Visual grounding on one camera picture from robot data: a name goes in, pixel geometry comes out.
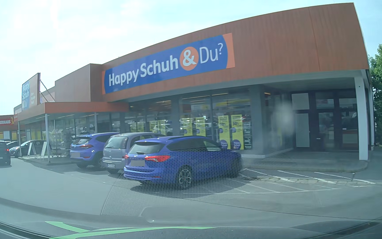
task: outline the blue car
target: blue car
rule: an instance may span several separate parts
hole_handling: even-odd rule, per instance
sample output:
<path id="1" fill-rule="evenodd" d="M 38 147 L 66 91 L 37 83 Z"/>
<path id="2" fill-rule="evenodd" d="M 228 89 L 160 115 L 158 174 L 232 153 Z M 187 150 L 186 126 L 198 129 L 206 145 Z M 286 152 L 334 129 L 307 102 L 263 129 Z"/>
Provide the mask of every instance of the blue car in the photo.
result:
<path id="1" fill-rule="evenodd" d="M 93 165 L 96 168 L 103 168 L 104 144 L 117 132 L 92 133 L 81 135 L 70 145 L 70 158 L 79 168 L 86 168 Z"/>
<path id="2" fill-rule="evenodd" d="M 136 141 L 125 155 L 124 177 L 170 183 L 179 189 L 217 177 L 237 177 L 241 155 L 203 136 L 167 136 Z"/>

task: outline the silver car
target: silver car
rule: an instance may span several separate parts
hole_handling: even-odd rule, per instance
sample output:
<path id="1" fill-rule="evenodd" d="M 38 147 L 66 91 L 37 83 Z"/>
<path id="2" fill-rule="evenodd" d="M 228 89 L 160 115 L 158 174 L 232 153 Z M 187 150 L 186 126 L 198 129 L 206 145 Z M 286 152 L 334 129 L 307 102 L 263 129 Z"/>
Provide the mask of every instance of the silver car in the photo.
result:
<path id="1" fill-rule="evenodd" d="M 111 174 L 122 173 L 125 167 L 124 157 L 136 141 L 163 136 L 165 135 L 151 132 L 120 133 L 111 136 L 104 145 L 103 167 Z"/>

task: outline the store sign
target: store sign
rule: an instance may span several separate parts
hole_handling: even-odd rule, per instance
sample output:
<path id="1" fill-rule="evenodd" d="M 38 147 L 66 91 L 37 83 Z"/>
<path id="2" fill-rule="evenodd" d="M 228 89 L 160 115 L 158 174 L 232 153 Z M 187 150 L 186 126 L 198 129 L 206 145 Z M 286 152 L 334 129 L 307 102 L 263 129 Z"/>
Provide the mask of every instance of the store sign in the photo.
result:
<path id="1" fill-rule="evenodd" d="M 22 85 L 22 110 L 38 105 L 40 73 L 37 73 Z"/>
<path id="2" fill-rule="evenodd" d="M 14 120 L 13 118 L 10 119 L 0 119 L 0 125 L 13 125 Z"/>
<path id="3" fill-rule="evenodd" d="M 192 42 L 103 72 L 103 93 L 235 67 L 232 33 Z"/>

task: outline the curb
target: curb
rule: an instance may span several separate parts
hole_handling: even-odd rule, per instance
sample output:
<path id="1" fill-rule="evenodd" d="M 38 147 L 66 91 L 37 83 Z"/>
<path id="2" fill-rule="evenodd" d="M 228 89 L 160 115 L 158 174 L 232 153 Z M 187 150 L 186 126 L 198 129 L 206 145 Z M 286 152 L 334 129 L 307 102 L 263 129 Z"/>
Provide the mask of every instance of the curb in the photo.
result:
<path id="1" fill-rule="evenodd" d="M 28 160 L 28 159 L 25 159 L 25 158 L 22 158 L 22 157 L 19 157 L 18 158 L 19 160 L 23 160 L 25 162 L 28 162 L 28 163 L 31 163 L 31 164 L 40 164 L 40 165 L 44 165 L 44 166 L 56 166 L 56 165 L 68 165 L 68 164 L 76 164 L 75 162 L 50 162 L 50 163 L 47 163 L 47 162 L 38 162 L 38 161 L 34 161 L 34 160 Z"/>
<path id="2" fill-rule="evenodd" d="M 310 171 L 310 172 L 329 172 L 329 173 L 357 173 L 365 170 L 368 167 L 368 163 L 364 162 L 363 166 L 359 168 L 326 168 L 316 166 L 282 166 L 277 165 L 243 165 L 244 168 L 256 168 L 267 170 L 288 170 L 288 171 Z"/>

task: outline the car wheel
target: car wheel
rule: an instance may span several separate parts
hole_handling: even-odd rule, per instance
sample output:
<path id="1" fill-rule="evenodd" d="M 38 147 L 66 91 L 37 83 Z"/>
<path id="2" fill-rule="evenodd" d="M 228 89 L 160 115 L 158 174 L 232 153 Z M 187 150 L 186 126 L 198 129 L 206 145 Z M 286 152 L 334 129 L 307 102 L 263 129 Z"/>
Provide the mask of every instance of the car wheel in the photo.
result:
<path id="1" fill-rule="evenodd" d="M 107 172 L 109 172 L 109 174 L 117 174 L 118 171 L 118 169 L 107 169 Z"/>
<path id="2" fill-rule="evenodd" d="M 83 163 L 77 163 L 76 164 L 79 168 L 86 168 L 88 165 L 83 164 Z"/>
<path id="3" fill-rule="evenodd" d="M 94 167 L 96 168 L 96 169 L 99 169 L 99 170 L 102 170 L 103 168 L 104 168 L 104 166 L 103 166 L 103 155 L 102 154 L 100 154 L 100 153 L 97 153 L 97 154 L 95 154 L 95 164 L 94 164 Z"/>
<path id="4" fill-rule="evenodd" d="M 241 169 L 242 169 L 241 159 L 240 158 L 234 159 L 232 161 L 232 164 L 231 164 L 231 170 L 229 173 L 229 177 L 231 177 L 231 178 L 238 177 L 240 175 Z"/>
<path id="5" fill-rule="evenodd" d="M 182 166 L 176 175 L 176 187 L 180 190 L 191 187 L 193 182 L 192 174 L 190 166 Z"/>

